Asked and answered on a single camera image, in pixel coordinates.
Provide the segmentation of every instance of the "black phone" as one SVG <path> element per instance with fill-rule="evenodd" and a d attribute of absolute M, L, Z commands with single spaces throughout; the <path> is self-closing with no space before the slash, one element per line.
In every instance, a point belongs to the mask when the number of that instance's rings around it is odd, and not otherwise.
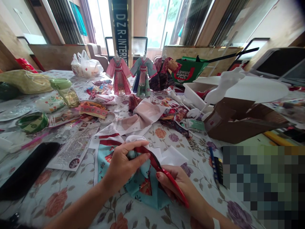
<path fill-rule="evenodd" d="M 58 151 L 57 142 L 41 143 L 0 188 L 1 200 L 24 197 Z"/>

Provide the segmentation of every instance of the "floral tablecloth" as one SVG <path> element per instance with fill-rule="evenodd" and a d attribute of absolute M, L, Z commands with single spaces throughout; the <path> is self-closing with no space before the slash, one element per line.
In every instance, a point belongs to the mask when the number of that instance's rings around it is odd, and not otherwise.
<path fill-rule="evenodd" d="M 45 74 L 53 77 L 69 78 L 80 99 L 88 99 L 85 89 L 92 85 L 92 80 L 76 77 L 72 71 L 49 71 Z M 46 94 L 24 95 L 18 99 L 22 104 L 33 104 L 35 100 Z M 152 101 L 158 103 L 164 94 L 152 93 Z M 132 115 L 128 112 L 128 97 L 117 97 L 118 105 L 110 106 L 110 110 L 120 110 L 117 119 L 126 118 Z M 10 123 L 0 123 L 3 128 Z M 66 129 L 71 128 L 69 124 L 60 128 L 46 129 L 48 135 L 38 142 L 35 142 L 21 152 L 7 155 L 0 161 L 0 186 L 14 173 L 22 162 L 41 142 L 57 139 Z M 174 129 L 162 126 L 159 122 L 152 125 L 145 134 L 151 146 L 160 147 L 166 150 L 171 145 L 189 159 L 189 162 L 182 165 L 198 191 L 215 209 L 231 219 L 242 229 L 264 228 L 251 212 L 238 200 L 230 190 L 220 186 L 216 188 L 213 180 L 213 170 L 209 153 L 192 151 L 187 139 Z M 213 144 L 206 133 L 202 134 L 209 146 L 212 146 L 214 155 L 222 158 L 221 153 Z M 93 186 L 94 178 L 94 152 L 88 150 L 81 166 L 76 172 L 45 169 L 34 183 L 26 197 L 18 201 L 0 202 L 0 218 L 8 219 L 14 213 L 19 212 L 19 223 L 41 228 L 50 222 L 54 217 L 63 212 L 67 207 L 79 199 Z M 97 214 L 91 228 L 199 228 L 193 218 L 190 218 L 187 210 L 178 204 L 170 204 L 158 211 L 143 203 L 141 200 L 130 197 L 122 188 Z"/>

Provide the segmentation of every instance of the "red scissor handle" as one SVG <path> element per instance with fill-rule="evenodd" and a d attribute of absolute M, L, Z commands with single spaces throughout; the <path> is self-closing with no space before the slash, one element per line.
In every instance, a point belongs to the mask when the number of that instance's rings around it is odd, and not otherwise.
<path fill-rule="evenodd" d="M 172 177 L 172 175 L 171 175 L 168 171 L 166 171 L 164 168 L 159 169 L 158 172 L 163 172 L 163 173 L 169 178 L 169 180 L 172 182 L 172 184 L 174 185 L 174 187 L 175 187 L 175 188 L 177 189 L 177 191 L 179 192 L 179 194 L 180 194 L 180 196 L 181 196 L 181 198 L 182 198 L 182 201 L 184 202 L 184 206 L 185 206 L 186 208 L 189 208 L 189 204 L 188 204 L 187 199 L 185 198 L 183 192 L 181 191 L 180 187 L 178 186 L 177 182 L 174 180 L 174 178 Z"/>

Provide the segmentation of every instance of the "white mannequin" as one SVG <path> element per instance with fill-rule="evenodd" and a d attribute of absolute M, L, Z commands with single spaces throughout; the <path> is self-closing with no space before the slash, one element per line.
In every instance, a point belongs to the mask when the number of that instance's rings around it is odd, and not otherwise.
<path fill-rule="evenodd" d="M 166 55 L 166 50 L 164 51 L 164 55 L 162 56 L 162 60 L 165 60 L 167 58 L 167 55 Z"/>
<path fill-rule="evenodd" d="M 143 60 L 145 61 L 146 60 L 146 51 L 145 51 L 145 53 L 144 53 L 144 55 L 143 55 Z"/>
<path fill-rule="evenodd" d="M 117 50 L 115 51 L 114 58 L 115 58 L 116 61 L 119 61 L 119 60 L 120 60 L 120 57 L 119 57 L 119 55 L 118 55 L 118 51 L 117 51 Z"/>
<path fill-rule="evenodd" d="M 205 97 L 204 101 L 206 102 L 206 105 L 204 108 L 200 111 L 200 113 L 195 117 L 197 119 L 200 114 L 203 112 L 203 110 L 208 107 L 210 104 L 216 104 L 220 100 L 222 100 L 226 92 L 229 88 L 233 87 L 235 84 L 238 83 L 239 80 L 243 79 L 246 75 L 244 73 L 241 73 L 242 70 L 241 66 L 243 66 L 244 61 L 242 62 L 239 67 L 235 68 L 232 71 L 229 72 L 223 72 L 220 75 L 220 81 L 217 86 L 217 88 L 211 90 Z"/>

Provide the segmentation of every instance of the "white plastic bag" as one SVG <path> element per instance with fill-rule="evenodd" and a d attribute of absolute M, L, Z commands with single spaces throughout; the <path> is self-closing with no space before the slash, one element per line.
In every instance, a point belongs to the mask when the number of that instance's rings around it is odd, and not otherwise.
<path fill-rule="evenodd" d="M 98 60 L 89 59 L 85 50 L 83 50 L 82 54 L 78 53 L 78 60 L 82 67 L 83 76 L 87 78 L 95 77 L 104 71 Z"/>
<path fill-rule="evenodd" d="M 71 62 L 71 68 L 75 75 L 83 76 L 82 65 L 78 61 L 76 54 L 73 55 L 73 60 Z"/>

